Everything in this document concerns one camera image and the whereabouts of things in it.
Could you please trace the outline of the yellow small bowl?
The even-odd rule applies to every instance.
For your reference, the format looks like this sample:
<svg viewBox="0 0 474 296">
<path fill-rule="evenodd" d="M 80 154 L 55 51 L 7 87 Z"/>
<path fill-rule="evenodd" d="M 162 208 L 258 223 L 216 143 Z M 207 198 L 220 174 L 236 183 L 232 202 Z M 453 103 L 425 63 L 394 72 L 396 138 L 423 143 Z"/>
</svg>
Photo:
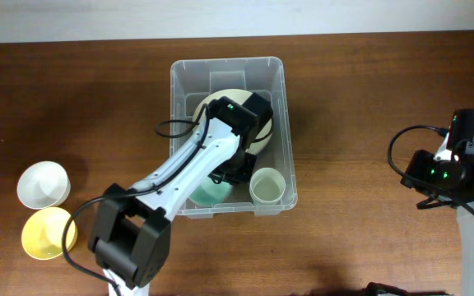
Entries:
<svg viewBox="0 0 474 296">
<path fill-rule="evenodd" d="M 23 227 L 21 245 L 24 251 L 36 260 L 51 260 L 60 257 L 62 235 L 70 214 L 59 207 L 49 207 L 35 212 Z"/>
</svg>

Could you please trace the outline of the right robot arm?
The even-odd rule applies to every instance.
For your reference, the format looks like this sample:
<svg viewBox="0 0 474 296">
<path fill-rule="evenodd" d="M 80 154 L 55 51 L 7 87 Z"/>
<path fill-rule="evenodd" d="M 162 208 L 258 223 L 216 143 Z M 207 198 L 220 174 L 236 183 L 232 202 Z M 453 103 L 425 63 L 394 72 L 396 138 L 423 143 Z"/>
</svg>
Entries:
<svg viewBox="0 0 474 296">
<path fill-rule="evenodd" d="M 417 208 L 448 206 L 457 212 L 461 238 L 461 293 L 474 295 L 474 109 L 458 109 L 449 128 L 435 129 L 443 142 L 435 153 L 415 152 L 401 173 L 403 186 L 426 197 Z"/>
</svg>

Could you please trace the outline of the white small bowl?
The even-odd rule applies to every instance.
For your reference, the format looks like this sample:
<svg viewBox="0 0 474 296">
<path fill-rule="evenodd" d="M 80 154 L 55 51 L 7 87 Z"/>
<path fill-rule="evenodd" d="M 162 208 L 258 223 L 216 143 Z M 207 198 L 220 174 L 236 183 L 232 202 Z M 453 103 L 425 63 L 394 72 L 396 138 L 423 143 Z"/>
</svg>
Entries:
<svg viewBox="0 0 474 296">
<path fill-rule="evenodd" d="M 67 200 L 71 182 L 65 168 L 53 161 L 31 165 L 20 176 L 16 193 L 22 205 L 33 210 L 60 206 Z"/>
</svg>

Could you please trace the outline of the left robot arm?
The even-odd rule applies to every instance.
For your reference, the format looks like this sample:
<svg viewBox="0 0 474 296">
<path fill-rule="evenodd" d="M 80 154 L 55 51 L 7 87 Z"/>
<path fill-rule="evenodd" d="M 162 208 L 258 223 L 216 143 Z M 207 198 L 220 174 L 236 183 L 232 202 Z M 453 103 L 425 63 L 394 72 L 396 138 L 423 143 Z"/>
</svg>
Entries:
<svg viewBox="0 0 474 296">
<path fill-rule="evenodd" d="M 88 248 L 112 295 L 146 288 L 170 253 L 171 223 L 206 179 L 232 185 L 251 179 L 256 156 L 249 147 L 273 128 L 269 99 L 252 93 L 237 103 L 227 96 L 202 106 L 197 130 L 154 173 L 104 193 Z"/>
</svg>

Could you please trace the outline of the cream cup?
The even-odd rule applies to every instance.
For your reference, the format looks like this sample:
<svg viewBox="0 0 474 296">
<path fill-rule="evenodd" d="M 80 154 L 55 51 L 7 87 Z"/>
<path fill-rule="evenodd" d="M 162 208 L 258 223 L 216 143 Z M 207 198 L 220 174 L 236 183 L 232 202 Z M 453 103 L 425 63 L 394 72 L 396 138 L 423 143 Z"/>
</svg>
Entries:
<svg viewBox="0 0 474 296">
<path fill-rule="evenodd" d="M 273 205 L 279 202 L 286 190 L 286 180 L 274 168 L 261 168 L 251 177 L 249 193 L 259 205 Z"/>
</svg>

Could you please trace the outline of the green cup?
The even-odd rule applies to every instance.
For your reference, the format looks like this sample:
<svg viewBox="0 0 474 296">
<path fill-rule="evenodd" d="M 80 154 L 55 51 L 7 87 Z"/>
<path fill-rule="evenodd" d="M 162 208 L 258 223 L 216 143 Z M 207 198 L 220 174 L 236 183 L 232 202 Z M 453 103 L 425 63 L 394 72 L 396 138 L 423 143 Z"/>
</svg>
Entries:
<svg viewBox="0 0 474 296">
<path fill-rule="evenodd" d="M 257 185 L 250 189 L 252 203 L 257 205 L 277 204 L 284 194 L 284 190 L 278 186 Z"/>
</svg>

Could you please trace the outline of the clear plastic storage container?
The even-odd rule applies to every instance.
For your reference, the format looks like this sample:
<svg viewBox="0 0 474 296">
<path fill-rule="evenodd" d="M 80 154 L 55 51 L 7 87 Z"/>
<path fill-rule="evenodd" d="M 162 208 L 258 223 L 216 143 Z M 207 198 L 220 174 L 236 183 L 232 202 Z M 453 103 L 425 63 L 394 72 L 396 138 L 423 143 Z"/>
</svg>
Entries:
<svg viewBox="0 0 474 296">
<path fill-rule="evenodd" d="M 255 92 L 271 102 L 273 134 L 259 152 L 254 170 L 274 168 L 286 180 L 286 190 L 274 205 L 252 203 L 249 185 L 233 186 L 222 203 L 198 206 L 189 199 L 178 214 L 192 219 L 211 218 L 215 214 L 253 212 L 255 215 L 277 215 L 293 208 L 298 201 L 295 166 L 290 134 L 289 109 L 282 61 L 276 57 L 178 60 L 170 69 L 170 117 L 192 120 L 197 105 L 207 96 L 226 89 Z"/>
</svg>

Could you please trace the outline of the mint green small bowl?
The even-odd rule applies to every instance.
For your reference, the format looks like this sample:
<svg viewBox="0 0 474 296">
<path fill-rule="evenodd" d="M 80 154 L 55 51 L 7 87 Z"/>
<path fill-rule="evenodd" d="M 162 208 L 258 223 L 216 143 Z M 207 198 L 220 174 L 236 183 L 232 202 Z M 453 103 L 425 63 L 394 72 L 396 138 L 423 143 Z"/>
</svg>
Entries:
<svg viewBox="0 0 474 296">
<path fill-rule="evenodd" d="M 205 178 L 188 199 L 198 206 L 211 207 L 224 202 L 232 191 L 233 186 L 228 183 L 217 184 Z"/>
</svg>

